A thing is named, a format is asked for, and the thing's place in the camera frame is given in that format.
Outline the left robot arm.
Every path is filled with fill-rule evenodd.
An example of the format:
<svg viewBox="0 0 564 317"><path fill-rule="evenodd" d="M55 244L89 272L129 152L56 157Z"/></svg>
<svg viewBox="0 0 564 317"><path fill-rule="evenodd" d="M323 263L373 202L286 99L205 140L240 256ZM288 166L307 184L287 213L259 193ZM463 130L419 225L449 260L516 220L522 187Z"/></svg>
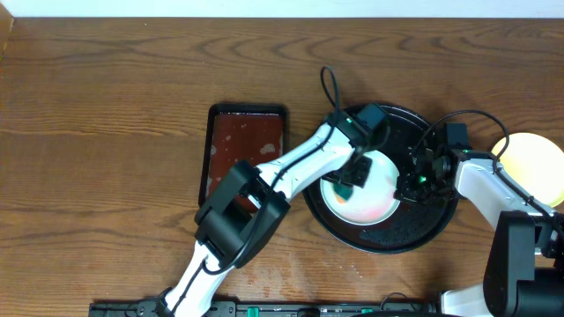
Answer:
<svg viewBox="0 0 564 317"><path fill-rule="evenodd" d="M277 230L290 201L323 178L350 193L366 183L363 154L386 116L377 109L339 111L286 155L235 164L195 216L194 254L180 282L157 304L159 316L202 316L227 273L248 263Z"/></svg>

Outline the pale green plate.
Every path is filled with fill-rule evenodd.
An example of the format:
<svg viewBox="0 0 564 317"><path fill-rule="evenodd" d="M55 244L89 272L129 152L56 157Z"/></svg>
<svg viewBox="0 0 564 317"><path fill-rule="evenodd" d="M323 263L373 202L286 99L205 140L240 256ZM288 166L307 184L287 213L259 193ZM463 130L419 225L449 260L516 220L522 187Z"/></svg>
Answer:
<svg viewBox="0 0 564 317"><path fill-rule="evenodd" d="M352 225L375 225L390 217L400 202L394 198L399 171L396 165L380 151L365 154L372 159L369 176L363 188L353 186L352 197L339 203L333 183L320 181L323 201L338 218Z"/></svg>

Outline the yellow plate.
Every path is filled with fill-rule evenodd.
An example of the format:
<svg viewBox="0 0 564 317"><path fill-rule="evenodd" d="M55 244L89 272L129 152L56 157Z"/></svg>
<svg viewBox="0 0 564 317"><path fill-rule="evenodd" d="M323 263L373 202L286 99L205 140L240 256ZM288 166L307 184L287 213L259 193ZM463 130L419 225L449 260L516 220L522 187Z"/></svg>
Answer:
<svg viewBox="0 0 564 317"><path fill-rule="evenodd" d="M551 207L563 202L563 150L554 142L532 133L511 134L501 163L540 202Z"/></svg>

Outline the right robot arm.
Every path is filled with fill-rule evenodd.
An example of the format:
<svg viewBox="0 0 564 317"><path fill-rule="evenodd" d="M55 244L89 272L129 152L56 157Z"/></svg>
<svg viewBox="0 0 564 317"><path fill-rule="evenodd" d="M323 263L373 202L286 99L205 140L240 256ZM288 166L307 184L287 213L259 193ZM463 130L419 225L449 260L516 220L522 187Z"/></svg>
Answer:
<svg viewBox="0 0 564 317"><path fill-rule="evenodd" d="M491 153L432 152L398 177L395 197L417 206L466 199L494 229L481 284L445 291L442 313L561 316L563 216L527 193Z"/></svg>

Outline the green scouring sponge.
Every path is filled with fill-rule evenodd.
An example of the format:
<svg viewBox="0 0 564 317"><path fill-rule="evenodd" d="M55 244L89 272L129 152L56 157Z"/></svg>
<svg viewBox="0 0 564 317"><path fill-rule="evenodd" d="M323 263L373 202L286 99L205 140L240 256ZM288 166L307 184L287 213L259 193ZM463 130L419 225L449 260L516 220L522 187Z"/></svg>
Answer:
<svg viewBox="0 0 564 317"><path fill-rule="evenodd" d="M346 203L353 195L353 187L351 186L334 183L332 188L339 203Z"/></svg>

